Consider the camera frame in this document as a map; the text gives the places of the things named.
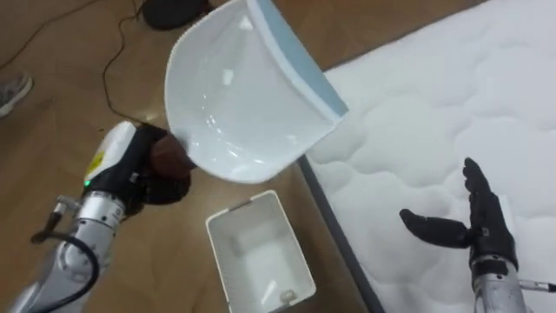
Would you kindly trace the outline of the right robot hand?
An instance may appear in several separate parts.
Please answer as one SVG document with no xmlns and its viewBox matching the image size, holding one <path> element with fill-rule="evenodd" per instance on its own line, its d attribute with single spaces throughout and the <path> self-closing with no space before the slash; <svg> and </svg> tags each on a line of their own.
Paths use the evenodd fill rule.
<svg viewBox="0 0 556 313">
<path fill-rule="evenodd" d="M 423 216 L 403 209 L 399 216 L 406 229 L 425 243 L 450 249 L 471 250 L 471 259 L 500 256 L 519 266 L 515 240 L 506 226 L 499 197 L 493 193 L 481 167 L 470 157 L 462 174 L 468 191 L 469 226 L 452 219 Z"/>
</svg>

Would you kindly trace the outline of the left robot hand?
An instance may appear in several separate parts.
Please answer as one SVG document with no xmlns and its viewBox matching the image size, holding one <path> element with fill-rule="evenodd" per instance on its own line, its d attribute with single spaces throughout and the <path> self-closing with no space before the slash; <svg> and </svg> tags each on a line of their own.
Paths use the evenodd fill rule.
<svg viewBox="0 0 556 313">
<path fill-rule="evenodd" d="M 196 165 L 170 132 L 142 123 L 132 128 L 130 141 L 115 164 L 93 177 L 83 194 L 93 191 L 115 196 L 125 215 L 138 214 L 145 205 L 170 205 L 181 201 L 191 185 Z"/>
</svg>

